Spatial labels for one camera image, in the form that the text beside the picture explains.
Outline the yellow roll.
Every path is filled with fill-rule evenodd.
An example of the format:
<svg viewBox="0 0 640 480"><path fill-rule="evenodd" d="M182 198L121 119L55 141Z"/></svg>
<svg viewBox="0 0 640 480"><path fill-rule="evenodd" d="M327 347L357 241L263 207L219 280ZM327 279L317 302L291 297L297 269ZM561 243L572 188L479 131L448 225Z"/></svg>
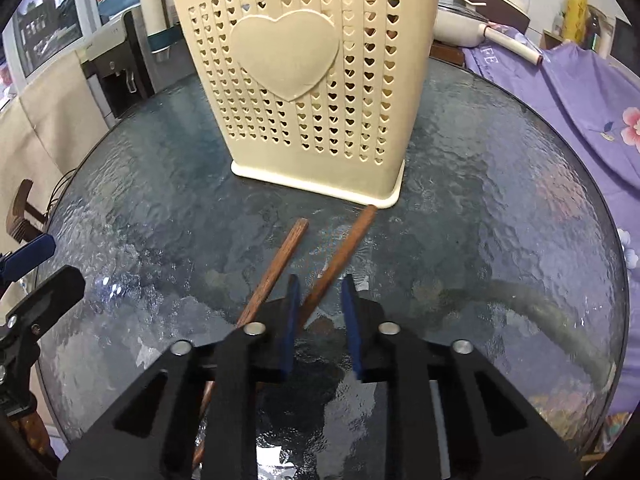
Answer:
<svg viewBox="0 0 640 480"><path fill-rule="evenodd" d="M562 37L580 44L586 33L588 0L565 0Z"/></svg>

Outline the wooden chair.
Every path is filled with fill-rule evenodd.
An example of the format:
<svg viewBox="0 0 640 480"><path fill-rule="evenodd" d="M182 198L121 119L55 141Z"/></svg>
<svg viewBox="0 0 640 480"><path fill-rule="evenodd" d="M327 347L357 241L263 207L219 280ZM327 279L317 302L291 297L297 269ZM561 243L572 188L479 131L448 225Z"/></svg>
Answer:
<svg viewBox="0 0 640 480"><path fill-rule="evenodd" d="M29 203L28 196L34 182L24 179L17 188L6 214L6 232L17 243L29 243L43 234L47 216Z"/></svg>

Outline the purple floral cloth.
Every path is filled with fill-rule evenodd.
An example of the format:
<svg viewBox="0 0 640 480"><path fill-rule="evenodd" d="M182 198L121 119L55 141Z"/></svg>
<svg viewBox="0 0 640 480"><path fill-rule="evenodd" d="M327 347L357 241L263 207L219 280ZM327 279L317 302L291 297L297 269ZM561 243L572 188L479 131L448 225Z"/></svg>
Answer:
<svg viewBox="0 0 640 480"><path fill-rule="evenodd" d="M493 42L462 50L466 67L526 103L570 144L596 180L622 245L629 282L628 346L611 414L639 402L639 87L566 42L535 66Z"/></svg>

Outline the brown wooden chopstick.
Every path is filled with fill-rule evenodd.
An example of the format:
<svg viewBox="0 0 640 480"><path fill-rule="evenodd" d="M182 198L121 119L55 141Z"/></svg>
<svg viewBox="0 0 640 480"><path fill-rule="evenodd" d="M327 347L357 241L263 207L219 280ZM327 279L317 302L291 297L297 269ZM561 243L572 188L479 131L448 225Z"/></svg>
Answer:
<svg viewBox="0 0 640 480"><path fill-rule="evenodd" d="M288 235L285 237L284 242L278 249L276 255L273 257L267 270L262 274L257 287L255 288L253 295L248 300L245 308L235 323L235 328L242 327L247 323L253 322L256 316L258 307L268 298L270 292L273 290L274 285L280 278L286 265L291 260L292 255L295 252L300 240L304 236L306 229L309 226L309 221L305 218L298 218L292 229L288 231ZM201 420L205 418L210 400L212 400L213 392L215 389L215 382L206 382L204 389L203 400L201 404ZM204 456L204 440L201 441L195 448L192 471L196 471L198 466L201 465Z"/></svg>
<svg viewBox="0 0 640 480"><path fill-rule="evenodd" d="M308 292L308 295L300 307L297 321L298 330L304 328L308 318L314 313L314 310L316 310L316 307L318 307L323 297L326 296L331 285L340 276L344 267L347 266L347 263L349 263L350 258L352 258L352 255L356 252L363 237L365 237L369 231L377 211L378 208L369 205L360 212L360 215L350 228L347 236L334 252L326 266L326 270L324 270L320 278L314 282L314 286L311 287L310 292Z"/></svg>

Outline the cream plastic utensil holder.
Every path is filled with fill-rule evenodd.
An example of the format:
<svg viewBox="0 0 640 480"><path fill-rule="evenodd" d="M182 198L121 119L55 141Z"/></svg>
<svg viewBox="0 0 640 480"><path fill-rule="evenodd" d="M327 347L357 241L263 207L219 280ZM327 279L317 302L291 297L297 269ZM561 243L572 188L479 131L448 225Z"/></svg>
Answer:
<svg viewBox="0 0 640 480"><path fill-rule="evenodd" d="M174 0L243 178L398 201L438 0Z"/></svg>

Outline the water dispenser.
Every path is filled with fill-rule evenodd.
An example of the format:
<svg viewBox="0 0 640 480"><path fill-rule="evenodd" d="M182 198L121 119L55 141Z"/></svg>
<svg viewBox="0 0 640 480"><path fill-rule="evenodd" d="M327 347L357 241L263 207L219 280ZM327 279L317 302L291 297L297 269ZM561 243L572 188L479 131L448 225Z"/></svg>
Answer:
<svg viewBox="0 0 640 480"><path fill-rule="evenodd" d="M167 32L172 43L154 52L137 4L89 38L82 52L81 68L109 125L124 117L130 108L195 73L181 32L177 27Z"/></svg>

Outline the paper cup stack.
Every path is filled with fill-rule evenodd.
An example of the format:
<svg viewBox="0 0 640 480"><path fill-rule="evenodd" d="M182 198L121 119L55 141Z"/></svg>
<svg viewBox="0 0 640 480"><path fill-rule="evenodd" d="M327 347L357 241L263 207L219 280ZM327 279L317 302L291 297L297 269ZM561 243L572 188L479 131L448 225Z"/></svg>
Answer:
<svg viewBox="0 0 640 480"><path fill-rule="evenodd" d="M165 50L167 48L165 32L169 28L166 1L140 0L140 6L151 52L158 53Z"/></svg>

